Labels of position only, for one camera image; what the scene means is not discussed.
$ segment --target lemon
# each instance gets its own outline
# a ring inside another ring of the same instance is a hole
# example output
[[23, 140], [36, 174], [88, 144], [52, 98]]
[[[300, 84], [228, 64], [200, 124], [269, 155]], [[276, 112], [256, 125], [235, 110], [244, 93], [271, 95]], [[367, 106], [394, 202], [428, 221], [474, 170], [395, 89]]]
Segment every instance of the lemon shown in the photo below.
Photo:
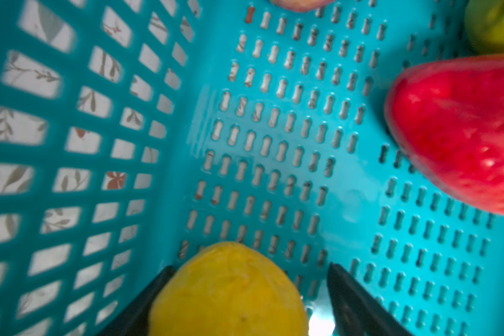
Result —
[[504, 53], [504, 0], [471, 0], [465, 30], [478, 52]]
[[307, 336], [300, 294], [272, 261], [242, 244], [205, 248], [155, 299], [149, 336]]

